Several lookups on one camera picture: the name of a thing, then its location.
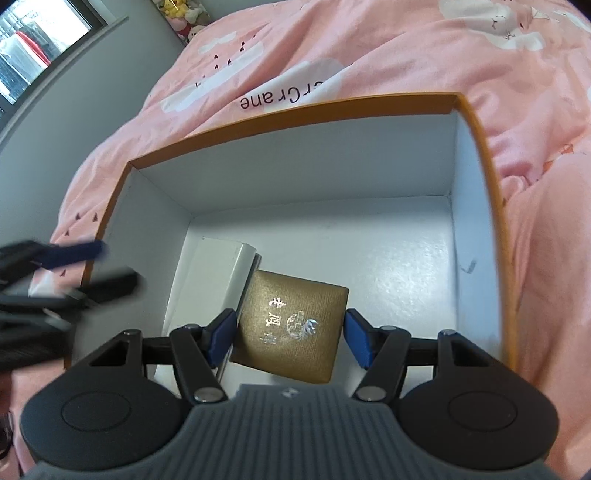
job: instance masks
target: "window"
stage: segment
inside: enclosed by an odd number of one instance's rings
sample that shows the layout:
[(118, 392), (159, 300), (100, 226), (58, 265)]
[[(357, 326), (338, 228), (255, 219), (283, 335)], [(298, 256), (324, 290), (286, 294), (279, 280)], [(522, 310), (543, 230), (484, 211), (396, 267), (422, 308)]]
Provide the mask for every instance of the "window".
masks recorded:
[(16, 0), (0, 15), (0, 127), (68, 51), (103, 27), (87, 0)]

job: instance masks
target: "gold gift box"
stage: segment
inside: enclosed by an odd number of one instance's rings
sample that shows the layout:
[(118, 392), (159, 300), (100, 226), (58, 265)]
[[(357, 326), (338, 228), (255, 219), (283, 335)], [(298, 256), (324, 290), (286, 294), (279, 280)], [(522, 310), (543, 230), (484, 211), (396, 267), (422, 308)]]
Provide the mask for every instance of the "gold gift box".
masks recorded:
[(328, 383), (349, 289), (257, 270), (238, 323), (232, 361)]

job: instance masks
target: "bed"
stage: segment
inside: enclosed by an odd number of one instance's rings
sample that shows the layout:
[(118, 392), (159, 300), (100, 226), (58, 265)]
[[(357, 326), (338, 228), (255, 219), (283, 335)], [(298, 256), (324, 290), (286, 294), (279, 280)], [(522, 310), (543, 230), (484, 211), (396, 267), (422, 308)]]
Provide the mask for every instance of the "bed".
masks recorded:
[[(52, 241), (95, 236), (126, 163), (183, 138), (310, 103), (434, 91), (462, 92), (485, 128), (519, 292), (515, 367), (558, 409), (548, 464), (579, 479), (591, 468), (591, 23), (566, 1), (289, 0), (228, 15), (86, 159)], [(82, 274), (46, 272), (32, 292)], [(15, 413), (61, 370), (18, 373)], [(29, 468), (18, 439), (17, 452)]]

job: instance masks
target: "plush toy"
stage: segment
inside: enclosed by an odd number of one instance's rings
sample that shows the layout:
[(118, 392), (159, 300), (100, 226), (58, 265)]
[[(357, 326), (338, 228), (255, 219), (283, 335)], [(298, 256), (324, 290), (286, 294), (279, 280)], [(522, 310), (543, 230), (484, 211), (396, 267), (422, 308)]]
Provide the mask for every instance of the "plush toy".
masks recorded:
[(188, 11), (186, 0), (164, 0), (164, 14), (168, 18), (183, 18)]
[(187, 40), (187, 37), (191, 33), (191, 29), (193, 26), (188, 23), (184, 18), (169, 18), (166, 17), (168, 23), (176, 32), (176, 34), (181, 38), (181, 40)]
[(194, 39), (195, 35), (201, 32), (201, 30), (203, 30), (204, 28), (205, 27), (203, 25), (195, 25), (189, 32), (189, 36), (187, 36), (187, 39), (191, 41), (192, 39)]
[(185, 14), (185, 19), (191, 25), (209, 25), (211, 20), (209, 14), (206, 12), (205, 7), (194, 0), (189, 0), (187, 3), (189, 11)]

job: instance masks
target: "open cardboard box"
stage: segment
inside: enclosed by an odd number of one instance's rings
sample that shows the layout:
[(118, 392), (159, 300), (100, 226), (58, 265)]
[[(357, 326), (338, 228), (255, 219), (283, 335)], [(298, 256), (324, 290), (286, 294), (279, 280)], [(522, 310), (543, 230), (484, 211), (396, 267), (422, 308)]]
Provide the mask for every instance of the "open cardboard box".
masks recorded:
[[(85, 277), (128, 265), (146, 288), (81, 328), (78, 357), (126, 328), (159, 336), (177, 269), (211, 237), (252, 245), (263, 270), (348, 287), (375, 326), (456, 329), (515, 365), (501, 195), (455, 93), (304, 106), (165, 147), (128, 164), (99, 237), (109, 258)], [(350, 393), (362, 375), (341, 339), (331, 382)], [(413, 370), (406, 389), (429, 375)], [(222, 377), (229, 395), (262, 382), (290, 383), (232, 364)]]

